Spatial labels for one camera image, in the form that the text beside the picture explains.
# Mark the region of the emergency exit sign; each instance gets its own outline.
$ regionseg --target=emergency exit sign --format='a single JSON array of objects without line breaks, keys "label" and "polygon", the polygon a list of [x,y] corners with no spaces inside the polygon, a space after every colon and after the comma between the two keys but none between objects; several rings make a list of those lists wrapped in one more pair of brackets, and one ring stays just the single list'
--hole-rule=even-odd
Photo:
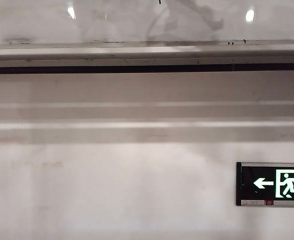
[{"label": "emergency exit sign", "polygon": [[294,207],[294,163],[237,163],[238,206]]}]

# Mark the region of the white arrow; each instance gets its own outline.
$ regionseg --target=white arrow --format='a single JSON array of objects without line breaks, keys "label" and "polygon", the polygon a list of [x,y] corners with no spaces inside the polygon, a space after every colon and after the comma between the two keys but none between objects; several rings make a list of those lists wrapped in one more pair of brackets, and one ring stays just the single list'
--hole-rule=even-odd
[{"label": "white arrow", "polygon": [[261,177],[258,180],[254,182],[254,185],[256,185],[260,189],[265,189],[264,185],[273,186],[273,181],[263,181],[265,177]]}]

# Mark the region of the white ceiling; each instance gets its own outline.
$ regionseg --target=white ceiling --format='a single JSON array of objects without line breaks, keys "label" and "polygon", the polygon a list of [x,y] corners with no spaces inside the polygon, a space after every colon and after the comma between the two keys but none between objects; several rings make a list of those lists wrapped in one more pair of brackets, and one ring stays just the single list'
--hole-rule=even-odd
[{"label": "white ceiling", "polygon": [[[161,2],[0,0],[0,44],[294,40],[294,1]],[[249,23],[248,10],[255,11]]]}]

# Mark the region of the green running man icon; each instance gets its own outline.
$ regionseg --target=green running man icon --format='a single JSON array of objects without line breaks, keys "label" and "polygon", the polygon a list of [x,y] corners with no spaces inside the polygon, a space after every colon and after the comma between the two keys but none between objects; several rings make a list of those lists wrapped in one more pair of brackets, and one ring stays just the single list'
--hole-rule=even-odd
[{"label": "green running man icon", "polygon": [[294,198],[294,195],[291,195],[294,194],[294,177],[289,177],[293,175],[294,169],[276,170],[276,198]]},{"label": "green running man icon", "polygon": [[294,178],[293,177],[289,177],[289,174],[285,174],[284,177],[286,178],[286,180],[283,181],[283,185],[287,185],[286,189],[283,191],[283,194],[287,197],[287,198],[292,198],[292,196],[290,194],[287,194],[288,191],[290,190],[291,193],[294,193]]}]

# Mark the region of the wall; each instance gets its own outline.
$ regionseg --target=wall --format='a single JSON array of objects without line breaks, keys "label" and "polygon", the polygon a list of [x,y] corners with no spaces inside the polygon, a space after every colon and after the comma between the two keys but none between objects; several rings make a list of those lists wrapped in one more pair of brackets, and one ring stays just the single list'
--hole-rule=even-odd
[{"label": "wall", "polygon": [[0,44],[294,40],[294,1],[161,2],[0,0]]},{"label": "wall", "polygon": [[0,239],[294,239],[237,161],[294,162],[294,71],[0,75]]}]

